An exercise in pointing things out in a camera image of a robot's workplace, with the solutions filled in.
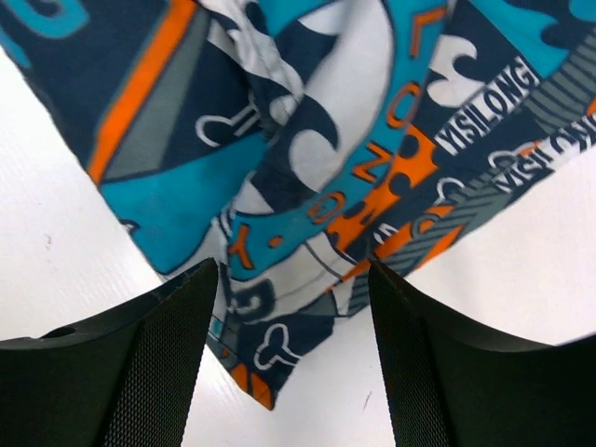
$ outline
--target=white surface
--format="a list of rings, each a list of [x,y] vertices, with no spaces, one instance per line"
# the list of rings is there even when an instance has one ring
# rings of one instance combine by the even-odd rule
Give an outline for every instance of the white surface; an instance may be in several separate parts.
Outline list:
[[[159,284],[0,54],[0,339],[39,336]],[[596,330],[596,150],[409,280],[502,330]],[[370,312],[307,356],[268,412],[206,350],[184,446],[393,445]]]

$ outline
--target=textured black surface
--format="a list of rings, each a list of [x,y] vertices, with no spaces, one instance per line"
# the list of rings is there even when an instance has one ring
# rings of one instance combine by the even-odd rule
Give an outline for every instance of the textured black surface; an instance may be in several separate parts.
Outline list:
[[[596,446],[596,336],[547,346],[497,331],[381,264],[370,290],[399,446]]]
[[[377,266],[369,273],[369,289],[397,445],[452,445],[424,322]]]
[[[40,339],[0,343],[0,447],[178,447],[217,288],[207,261]]]
[[[181,444],[213,308],[200,298],[215,285],[189,276],[142,324],[102,447]]]

